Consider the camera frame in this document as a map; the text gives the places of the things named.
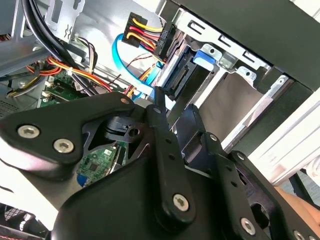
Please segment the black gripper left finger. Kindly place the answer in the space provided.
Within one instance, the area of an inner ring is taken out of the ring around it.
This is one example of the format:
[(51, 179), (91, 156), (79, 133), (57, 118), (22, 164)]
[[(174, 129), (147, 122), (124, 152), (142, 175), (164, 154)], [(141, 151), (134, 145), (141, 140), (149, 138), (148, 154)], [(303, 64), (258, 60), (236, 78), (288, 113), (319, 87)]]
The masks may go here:
[(0, 122), (0, 158), (38, 177), (64, 181), (86, 154), (121, 141), (129, 144), (129, 164), (138, 159), (149, 122), (166, 121), (169, 129), (165, 97), (157, 87), (154, 103), (141, 107), (110, 92), (11, 114)]

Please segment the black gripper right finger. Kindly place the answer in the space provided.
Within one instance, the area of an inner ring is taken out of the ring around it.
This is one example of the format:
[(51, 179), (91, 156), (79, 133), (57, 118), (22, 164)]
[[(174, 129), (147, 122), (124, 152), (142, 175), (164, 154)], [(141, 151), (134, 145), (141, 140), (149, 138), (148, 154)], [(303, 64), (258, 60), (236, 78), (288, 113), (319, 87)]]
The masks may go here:
[(317, 240), (316, 232), (240, 151), (227, 153), (190, 104), (175, 124), (190, 169), (210, 174), (228, 240)]

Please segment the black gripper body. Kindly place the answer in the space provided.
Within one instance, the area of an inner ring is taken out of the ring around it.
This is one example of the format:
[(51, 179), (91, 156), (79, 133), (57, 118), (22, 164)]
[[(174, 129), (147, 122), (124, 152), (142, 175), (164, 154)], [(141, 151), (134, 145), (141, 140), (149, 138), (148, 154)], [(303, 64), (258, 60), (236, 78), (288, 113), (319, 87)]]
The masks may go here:
[(186, 168), (166, 121), (148, 122), (135, 153), (64, 203), (53, 240), (226, 240), (212, 176)]

